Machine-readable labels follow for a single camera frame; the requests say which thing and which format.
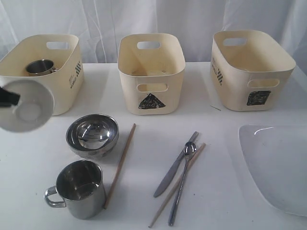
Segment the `white ceramic bowl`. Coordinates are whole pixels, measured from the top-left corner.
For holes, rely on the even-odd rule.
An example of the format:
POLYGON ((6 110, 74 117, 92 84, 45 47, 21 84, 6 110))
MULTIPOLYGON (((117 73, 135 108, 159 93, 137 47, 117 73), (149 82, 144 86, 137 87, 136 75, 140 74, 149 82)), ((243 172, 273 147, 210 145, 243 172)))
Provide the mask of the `white ceramic bowl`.
POLYGON ((22 133, 43 126, 54 111, 54 98, 45 86, 33 80, 15 80, 2 86, 20 95, 19 103, 0 107, 0 127, 22 133))

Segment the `stainless steel bowl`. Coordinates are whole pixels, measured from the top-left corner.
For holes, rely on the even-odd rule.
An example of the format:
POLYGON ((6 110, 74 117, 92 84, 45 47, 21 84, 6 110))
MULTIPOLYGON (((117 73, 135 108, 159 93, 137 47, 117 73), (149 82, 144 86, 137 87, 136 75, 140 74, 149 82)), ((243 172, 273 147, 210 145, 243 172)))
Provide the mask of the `stainless steel bowl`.
POLYGON ((113 139, 114 131, 104 121, 81 122, 76 129, 77 140, 87 149, 98 149, 113 139))
POLYGON ((66 142, 76 155, 86 159, 99 159, 106 156, 115 147, 119 138, 119 128, 116 120, 106 114, 89 114, 75 120, 67 129, 66 142), (77 140, 77 126, 84 121, 98 120, 106 122, 114 131, 113 139, 98 149, 87 149, 80 145, 77 140))

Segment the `steel mug with solid handle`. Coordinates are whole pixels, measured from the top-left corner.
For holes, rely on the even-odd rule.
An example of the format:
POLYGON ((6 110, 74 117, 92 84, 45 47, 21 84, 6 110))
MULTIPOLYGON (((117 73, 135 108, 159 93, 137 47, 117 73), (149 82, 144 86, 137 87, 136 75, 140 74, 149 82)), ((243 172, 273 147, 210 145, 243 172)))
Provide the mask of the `steel mug with solid handle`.
POLYGON ((89 160, 72 162, 45 191, 44 201, 53 208, 67 207, 77 219, 94 217, 106 202, 102 168, 89 160))

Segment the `wooden chopstick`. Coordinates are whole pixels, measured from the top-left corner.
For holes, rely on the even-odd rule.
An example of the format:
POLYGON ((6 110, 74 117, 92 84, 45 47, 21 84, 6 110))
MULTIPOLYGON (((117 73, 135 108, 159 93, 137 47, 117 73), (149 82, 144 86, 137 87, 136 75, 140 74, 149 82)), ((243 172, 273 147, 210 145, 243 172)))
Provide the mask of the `wooden chopstick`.
POLYGON ((120 172, 121 172, 121 170, 122 170, 122 167, 123 167, 123 164, 124 164, 124 161, 125 161, 127 152, 128 152, 128 150, 129 150, 129 146, 130 146, 132 137, 133 137, 133 135, 134 135, 136 126, 137 126, 137 125, 134 123, 134 124, 132 125, 131 130, 130 130, 130 133, 129 133, 129 136, 128 136, 127 141, 126 141, 126 143, 125 143, 125 147, 124 147, 124 149, 123 149, 121 158, 120 158, 120 160, 119 160, 119 163, 118 163, 118 166, 117 166, 117 170, 116 170, 116 173, 115 173, 115 175, 114 175, 114 178, 113 178, 113 181, 112 181, 112 184, 111 184, 109 193, 108 193, 108 195, 107 195, 106 202, 105 202, 105 204, 104 204, 104 209, 107 209, 107 208, 108 208, 109 203, 110 203, 110 201, 111 201, 111 198, 112 198, 112 195, 113 195, 113 193, 114 193, 116 184, 117 184, 117 182, 118 182, 119 175, 120 175, 120 172))
MULTIPOLYGON (((202 143, 200 145, 200 147, 196 150, 195 154, 193 155, 193 157, 191 158, 191 160, 188 163, 188 168, 187 171, 190 170, 190 168, 193 166, 194 162, 197 160, 198 156, 200 155, 200 153, 203 151, 203 149, 205 148, 206 144, 202 143)), ((158 211, 156 212, 155 216, 153 217, 150 225, 148 226, 148 228, 152 228, 153 225, 155 224, 155 222, 157 221, 157 219, 159 218, 159 216, 161 215, 161 213, 163 212, 164 208, 166 207, 166 205, 168 204, 169 200, 172 198, 172 196, 174 195, 174 193, 178 190, 179 184, 180 184, 180 180, 183 178, 183 174, 181 174, 181 176, 177 179, 176 183, 173 185, 172 189, 169 191, 169 193, 167 194, 166 198, 164 199, 164 201, 162 202, 161 206, 159 207, 158 211)))

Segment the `steel table knife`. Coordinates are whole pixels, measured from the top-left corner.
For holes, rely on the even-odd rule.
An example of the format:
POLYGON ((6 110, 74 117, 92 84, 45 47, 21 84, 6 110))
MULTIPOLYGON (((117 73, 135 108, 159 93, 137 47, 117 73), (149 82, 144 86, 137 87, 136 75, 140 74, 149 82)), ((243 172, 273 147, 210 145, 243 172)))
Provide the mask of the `steel table knife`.
POLYGON ((183 158, 184 158, 184 150, 181 151, 181 153, 178 155, 178 157, 176 158, 176 160, 174 161, 174 163, 172 164, 172 166, 170 167, 170 169, 168 170, 168 172, 166 173, 166 175, 164 176, 164 178, 160 182, 159 186, 157 187, 156 191, 154 192, 153 197, 160 196, 168 188, 168 186, 172 182, 174 176, 176 175, 178 167, 179 167, 183 158))

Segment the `steel spoon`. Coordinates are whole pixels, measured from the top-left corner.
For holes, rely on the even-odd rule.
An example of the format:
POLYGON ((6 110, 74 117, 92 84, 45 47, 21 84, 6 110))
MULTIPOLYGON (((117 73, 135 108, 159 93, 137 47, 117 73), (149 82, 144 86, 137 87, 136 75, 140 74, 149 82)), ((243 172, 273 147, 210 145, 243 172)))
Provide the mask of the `steel spoon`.
POLYGON ((177 209, 178 209, 178 206, 179 206, 179 202, 180 202, 185 178, 186 178, 187 171, 188 171, 189 161, 191 160, 192 155, 196 150, 197 150, 196 145, 192 141, 188 141, 184 146, 185 166, 184 166, 184 170, 183 170, 180 182, 179 182, 178 191, 177 191, 177 194, 174 198, 174 202, 172 204, 172 208, 171 208, 170 215, 169 215, 169 218, 168 218, 167 223, 168 223, 169 226, 173 226, 174 223, 175 223, 176 215, 177 215, 177 209))

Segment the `cream bin with circle mark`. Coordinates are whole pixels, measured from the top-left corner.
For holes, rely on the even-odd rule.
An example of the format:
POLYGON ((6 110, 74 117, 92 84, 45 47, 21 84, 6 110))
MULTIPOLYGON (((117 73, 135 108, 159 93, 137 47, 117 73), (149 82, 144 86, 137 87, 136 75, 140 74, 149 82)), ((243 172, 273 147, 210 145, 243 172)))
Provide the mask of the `cream bin with circle mark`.
POLYGON ((0 61, 0 85, 16 80, 33 80, 45 86, 54 98, 54 115, 67 112, 83 83, 83 64, 79 38, 71 34, 37 34, 25 38, 0 61), (26 66, 49 59, 56 72, 29 76, 26 66))

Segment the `white backdrop curtain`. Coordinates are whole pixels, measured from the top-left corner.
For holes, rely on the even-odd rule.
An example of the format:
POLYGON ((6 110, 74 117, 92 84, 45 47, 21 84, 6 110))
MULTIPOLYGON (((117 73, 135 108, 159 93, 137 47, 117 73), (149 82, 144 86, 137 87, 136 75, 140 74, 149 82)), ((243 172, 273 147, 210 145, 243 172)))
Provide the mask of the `white backdrop curtain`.
POLYGON ((268 33, 296 60, 307 63, 304 0, 3 0, 0 54, 36 34, 79 38, 85 63, 114 63, 130 34, 176 36, 187 61, 208 61, 218 31, 268 33))

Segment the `cream bin with triangle mark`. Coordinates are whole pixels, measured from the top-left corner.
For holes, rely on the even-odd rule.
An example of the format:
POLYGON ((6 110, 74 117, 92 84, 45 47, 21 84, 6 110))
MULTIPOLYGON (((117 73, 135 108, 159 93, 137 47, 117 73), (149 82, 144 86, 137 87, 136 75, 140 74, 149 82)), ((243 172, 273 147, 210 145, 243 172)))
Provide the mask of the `cream bin with triangle mark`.
POLYGON ((131 34, 121 39, 118 71, 126 107, 135 115, 163 115, 179 104, 186 63, 172 34, 131 34))

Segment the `cream bin with square mark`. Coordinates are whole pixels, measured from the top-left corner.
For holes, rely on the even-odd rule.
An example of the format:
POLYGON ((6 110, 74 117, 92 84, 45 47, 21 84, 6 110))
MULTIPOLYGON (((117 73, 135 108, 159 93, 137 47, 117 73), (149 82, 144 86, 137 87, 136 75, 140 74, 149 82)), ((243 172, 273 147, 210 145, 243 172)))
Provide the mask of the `cream bin with square mark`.
POLYGON ((257 30, 214 34, 211 78, 221 103, 233 111, 271 109, 296 67, 270 35, 257 30))

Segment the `large white square plate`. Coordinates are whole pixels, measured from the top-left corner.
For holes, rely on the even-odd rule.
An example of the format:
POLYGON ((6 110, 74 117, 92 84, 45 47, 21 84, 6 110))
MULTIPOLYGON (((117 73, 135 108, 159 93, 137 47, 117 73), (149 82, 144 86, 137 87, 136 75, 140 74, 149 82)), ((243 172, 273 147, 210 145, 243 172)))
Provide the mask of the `large white square plate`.
POLYGON ((285 213, 307 215, 307 126, 243 125, 238 130, 249 173, 264 199, 285 213))

